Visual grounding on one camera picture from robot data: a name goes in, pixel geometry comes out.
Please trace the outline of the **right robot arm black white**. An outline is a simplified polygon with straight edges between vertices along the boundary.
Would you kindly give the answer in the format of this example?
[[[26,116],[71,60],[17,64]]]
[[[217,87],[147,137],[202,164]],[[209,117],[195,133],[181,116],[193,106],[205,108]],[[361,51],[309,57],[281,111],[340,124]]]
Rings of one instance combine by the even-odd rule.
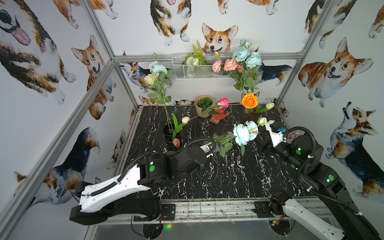
[[[257,140],[263,152],[292,167],[306,191],[326,204],[341,227],[328,224],[285,190],[272,195],[267,204],[256,204],[257,214],[274,215],[280,221],[290,217],[321,240],[380,239],[379,232],[354,205],[337,172],[320,162],[324,148],[311,131],[304,127],[286,130],[281,122],[266,118],[260,118],[258,124],[270,134],[268,141]]]

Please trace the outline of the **orange rose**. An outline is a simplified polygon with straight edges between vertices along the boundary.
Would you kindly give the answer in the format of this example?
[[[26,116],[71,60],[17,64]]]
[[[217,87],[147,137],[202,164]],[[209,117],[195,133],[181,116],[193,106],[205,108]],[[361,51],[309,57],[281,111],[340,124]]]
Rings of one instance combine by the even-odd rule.
[[[259,105],[258,97],[253,93],[249,93],[243,97],[242,105],[246,109],[254,109]]]

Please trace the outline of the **white tulip vase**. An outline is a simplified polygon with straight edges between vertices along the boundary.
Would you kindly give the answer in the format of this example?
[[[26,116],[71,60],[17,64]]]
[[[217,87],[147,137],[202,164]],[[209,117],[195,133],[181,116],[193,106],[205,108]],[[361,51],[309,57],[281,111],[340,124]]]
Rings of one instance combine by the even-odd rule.
[[[174,130],[173,130],[173,140],[174,140],[177,138],[177,134],[182,130],[182,128],[189,123],[190,118],[183,117],[181,120],[182,122],[179,124],[175,114],[172,114],[172,117],[174,121]]]
[[[255,114],[261,114],[263,112],[267,112],[267,111],[271,110],[274,107],[275,107],[274,103],[267,103],[264,107],[262,107],[262,105],[258,105],[255,108]]]

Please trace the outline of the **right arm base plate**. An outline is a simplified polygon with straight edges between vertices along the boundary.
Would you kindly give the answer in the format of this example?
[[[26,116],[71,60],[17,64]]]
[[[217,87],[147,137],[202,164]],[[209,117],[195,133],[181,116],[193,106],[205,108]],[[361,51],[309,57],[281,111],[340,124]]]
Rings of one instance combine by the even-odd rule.
[[[284,212],[282,206],[276,202],[263,201],[254,202],[254,213],[260,218],[275,217],[280,218]]]

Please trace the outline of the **light blue rose spray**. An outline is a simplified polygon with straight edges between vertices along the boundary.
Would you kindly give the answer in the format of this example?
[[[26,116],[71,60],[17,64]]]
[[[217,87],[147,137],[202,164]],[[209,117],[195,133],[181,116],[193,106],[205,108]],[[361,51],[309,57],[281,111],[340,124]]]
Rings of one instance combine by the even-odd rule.
[[[245,154],[245,146],[256,139],[259,134],[259,127],[264,126],[267,119],[262,117],[256,122],[246,121],[244,124],[235,124],[231,132],[223,135],[213,135],[213,139],[219,146],[219,154],[225,157],[234,145],[239,146],[241,155]]]

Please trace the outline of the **white tulip left vase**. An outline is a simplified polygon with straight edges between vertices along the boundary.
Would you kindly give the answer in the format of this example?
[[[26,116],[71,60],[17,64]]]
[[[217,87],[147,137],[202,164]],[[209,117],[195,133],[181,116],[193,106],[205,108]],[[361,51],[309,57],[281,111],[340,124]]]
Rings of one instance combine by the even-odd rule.
[[[173,130],[173,140],[174,140],[177,138],[177,134],[182,130],[182,128],[189,123],[190,118],[183,117],[181,120],[182,122],[179,124],[175,114],[172,114],[172,117],[174,121],[174,130]]]

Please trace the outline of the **dark glass right vase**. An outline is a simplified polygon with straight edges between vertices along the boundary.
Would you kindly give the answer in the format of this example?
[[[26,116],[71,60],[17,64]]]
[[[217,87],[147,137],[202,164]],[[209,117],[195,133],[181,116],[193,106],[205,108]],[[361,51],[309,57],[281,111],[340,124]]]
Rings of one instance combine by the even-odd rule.
[[[260,114],[249,113],[246,115],[246,121],[248,122],[253,121],[256,123],[260,117],[261,117]]]

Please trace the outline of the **magenta pink rose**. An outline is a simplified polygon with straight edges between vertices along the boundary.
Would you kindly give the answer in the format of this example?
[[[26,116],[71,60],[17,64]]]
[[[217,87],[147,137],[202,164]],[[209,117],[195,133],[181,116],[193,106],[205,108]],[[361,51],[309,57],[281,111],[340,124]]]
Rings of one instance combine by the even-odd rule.
[[[213,110],[227,108],[229,104],[230,101],[226,97],[223,97],[218,102],[213,102],[213,104],[207,110],[203,109],[203,112],[207,111],[208,114],[211,115]]]

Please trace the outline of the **pink tulip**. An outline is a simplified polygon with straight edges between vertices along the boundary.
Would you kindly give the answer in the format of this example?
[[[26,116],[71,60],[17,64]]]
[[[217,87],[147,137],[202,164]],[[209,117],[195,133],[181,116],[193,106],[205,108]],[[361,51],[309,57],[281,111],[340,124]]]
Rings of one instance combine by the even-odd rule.
[[[173,139],[173,145],[176,148],[179,148],[181,146],[181,141],[178,138]]]

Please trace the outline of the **black left vase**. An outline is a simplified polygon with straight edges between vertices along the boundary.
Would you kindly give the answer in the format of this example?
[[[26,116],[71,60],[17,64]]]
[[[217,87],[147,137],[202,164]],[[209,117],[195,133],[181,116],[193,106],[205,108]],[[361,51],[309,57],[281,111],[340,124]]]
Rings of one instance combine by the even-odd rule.
[[[164,128],[163,128],[163,137],[164,137],[164,141],[166,143],[166,149],[167,151],[176,151],[179,149],[179,147],[176,147],[173,143],[173,134],[170,132],[170,130],[172,130],[172,127],[174,125],[171,124],[171,126],[169,126],[169,124],[165,124]]]

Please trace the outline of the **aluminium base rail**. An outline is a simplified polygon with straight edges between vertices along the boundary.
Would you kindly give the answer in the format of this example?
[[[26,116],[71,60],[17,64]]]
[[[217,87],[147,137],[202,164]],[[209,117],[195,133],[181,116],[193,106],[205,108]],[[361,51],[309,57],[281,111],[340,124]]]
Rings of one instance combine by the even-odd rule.
[[[109,218],[102,225],[128,225],[133,224],[178,224],[178,223],[204,223],[204,222],[238,222],[238,221],[262,221],[277,220],[279,218],[260,218],[254,213],[254,202],[269,201],[267,198],[249,199],[208,199],[176,201],[164,200],[162,204],[175,204],[176,216],[173,221],[133,222],[133,216],[120,215]]]

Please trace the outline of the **blue and yellow rose spray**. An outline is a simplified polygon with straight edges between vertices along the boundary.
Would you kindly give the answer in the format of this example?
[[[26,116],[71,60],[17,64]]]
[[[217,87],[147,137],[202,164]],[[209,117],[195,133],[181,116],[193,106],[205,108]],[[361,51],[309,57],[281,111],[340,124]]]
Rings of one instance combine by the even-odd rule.
[[[171,85],[170,77],[173,70],[168,70],[159,60],[156,53],[152,53],[153,62],[149,64],[150,74],[145,77],[145,82],[152,91],[148,94],[148,98],[154,100],[158,105],[163,105],[166,111],[167,125],[170,134],[173,133],[172,121],[167,110],[167,103],[172,100],[171,96],[167,96],[167,88]]]

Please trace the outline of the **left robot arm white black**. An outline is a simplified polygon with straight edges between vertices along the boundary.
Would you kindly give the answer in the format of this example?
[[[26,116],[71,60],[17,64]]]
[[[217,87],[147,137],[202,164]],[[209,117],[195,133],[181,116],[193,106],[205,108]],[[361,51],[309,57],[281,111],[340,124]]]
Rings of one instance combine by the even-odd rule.
[[[138,216],[144,221],[170,219],[157,197],[133,199],[130,195],[179,183],[192,173],[205,170],[210,156],[218,149],[214,139],[198,138],[177,151],[141,154],[120,175],[104,182],[81,182],[75,190],[80,202],[71,209],[69,219],[84,226],[97,225],[117,215]]]

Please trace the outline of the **terracotta pot green plant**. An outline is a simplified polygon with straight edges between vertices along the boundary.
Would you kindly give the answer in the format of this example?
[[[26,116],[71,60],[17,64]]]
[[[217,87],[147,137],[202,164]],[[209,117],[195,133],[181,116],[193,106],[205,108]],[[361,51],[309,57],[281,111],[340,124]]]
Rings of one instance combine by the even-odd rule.
[[[199,117],[206,118],[209,116],[208,112],[203,112],[203,109],[208,109],[213,104],[213,99],[209,96],[199,96],[195,100],[196,111]]]

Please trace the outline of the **red rubber glove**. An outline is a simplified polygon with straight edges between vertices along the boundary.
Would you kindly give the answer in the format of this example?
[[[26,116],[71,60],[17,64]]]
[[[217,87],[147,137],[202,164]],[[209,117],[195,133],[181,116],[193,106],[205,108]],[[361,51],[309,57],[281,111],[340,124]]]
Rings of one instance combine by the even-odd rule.
[[[227,108],[222,108],[218,110],[213,110],[211,114],[211,119],[209,122],[218,125],[221,120],[224,120],[230,115],[230,112],[227,112]]]

